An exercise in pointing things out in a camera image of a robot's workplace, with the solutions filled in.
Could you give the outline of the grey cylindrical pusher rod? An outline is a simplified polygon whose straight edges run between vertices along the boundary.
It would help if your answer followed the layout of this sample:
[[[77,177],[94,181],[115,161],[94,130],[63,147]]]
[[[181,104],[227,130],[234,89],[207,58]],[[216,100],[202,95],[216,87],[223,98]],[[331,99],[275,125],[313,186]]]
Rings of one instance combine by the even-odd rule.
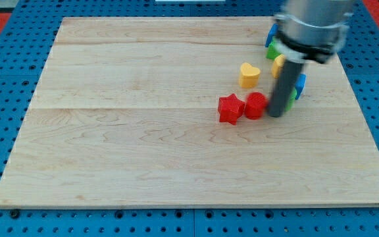
[[[304,65],[304,63],[295,63],[290,60],[284,63],[269,99],[267,110],[269,116],[281,117],[284,114],[290,100],[290,95]]]

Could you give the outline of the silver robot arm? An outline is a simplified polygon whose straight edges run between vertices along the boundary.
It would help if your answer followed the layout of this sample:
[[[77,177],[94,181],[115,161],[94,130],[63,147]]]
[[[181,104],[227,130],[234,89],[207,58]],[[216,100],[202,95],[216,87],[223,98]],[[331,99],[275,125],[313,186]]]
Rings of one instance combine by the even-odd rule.
[[[281,117],[307,61],[325,64],[346,42],[354,0],[287,0],[274,15],[275,47],[285,56],[267,112]]]

